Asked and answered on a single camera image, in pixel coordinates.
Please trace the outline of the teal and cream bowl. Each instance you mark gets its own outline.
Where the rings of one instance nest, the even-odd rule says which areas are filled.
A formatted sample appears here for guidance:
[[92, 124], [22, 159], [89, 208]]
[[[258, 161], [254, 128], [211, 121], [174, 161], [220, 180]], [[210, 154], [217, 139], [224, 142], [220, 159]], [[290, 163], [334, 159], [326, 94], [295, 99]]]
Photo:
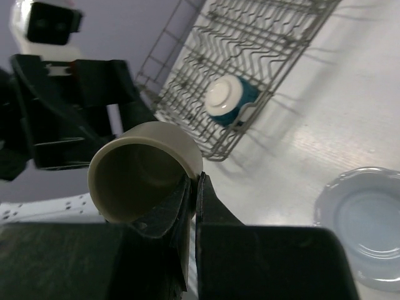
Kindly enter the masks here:
[[214, 122], [226, 127], [235, 121], [245, 104], [256, 101], [259, 93], [259, 89], [244, 78], [224, 75], [208, 85], [205, 110]]

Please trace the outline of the beige ceramic mug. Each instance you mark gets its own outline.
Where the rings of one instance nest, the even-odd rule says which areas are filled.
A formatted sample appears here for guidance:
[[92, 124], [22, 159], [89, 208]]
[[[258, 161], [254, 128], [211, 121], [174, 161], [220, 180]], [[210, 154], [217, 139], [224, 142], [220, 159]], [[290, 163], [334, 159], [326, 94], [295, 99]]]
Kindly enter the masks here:
[[183, 176], [197, 181], [203, 156], [179, 126], [145, 122], [104, 145], [92, 158], [90, 197], [110, 223], [130, 223], [167, 198]]

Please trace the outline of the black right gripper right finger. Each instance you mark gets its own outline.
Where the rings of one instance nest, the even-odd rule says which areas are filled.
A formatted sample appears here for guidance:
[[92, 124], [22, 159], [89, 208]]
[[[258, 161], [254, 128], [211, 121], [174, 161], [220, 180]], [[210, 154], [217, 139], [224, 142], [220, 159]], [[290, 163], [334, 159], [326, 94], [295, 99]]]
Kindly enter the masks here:
[[201, 174], [196, 199], [200, 299], [357, 299], [336, 235], [314, 226], [243, 224]]

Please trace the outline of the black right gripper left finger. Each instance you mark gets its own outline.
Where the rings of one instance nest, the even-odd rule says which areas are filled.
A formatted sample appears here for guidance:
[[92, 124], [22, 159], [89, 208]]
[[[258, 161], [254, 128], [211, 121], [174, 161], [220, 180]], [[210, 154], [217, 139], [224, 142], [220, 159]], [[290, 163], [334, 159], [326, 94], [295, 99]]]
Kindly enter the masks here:
[[107, 222], [88, 194], [1, 204], [2, 299], [181, 299], [191, 181], [137, 221]]

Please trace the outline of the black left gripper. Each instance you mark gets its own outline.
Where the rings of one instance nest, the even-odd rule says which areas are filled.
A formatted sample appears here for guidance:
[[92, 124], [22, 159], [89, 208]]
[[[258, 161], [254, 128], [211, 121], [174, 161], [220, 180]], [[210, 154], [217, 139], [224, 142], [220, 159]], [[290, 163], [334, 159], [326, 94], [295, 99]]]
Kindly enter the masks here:
[[107, 107], [122, 128], [153, 121], [123, 60], [43, 61], [16, 54], [1, 72], [1, 179], [15, 180], [33, 161], [59, 171], [89, 166], [114, 139]]

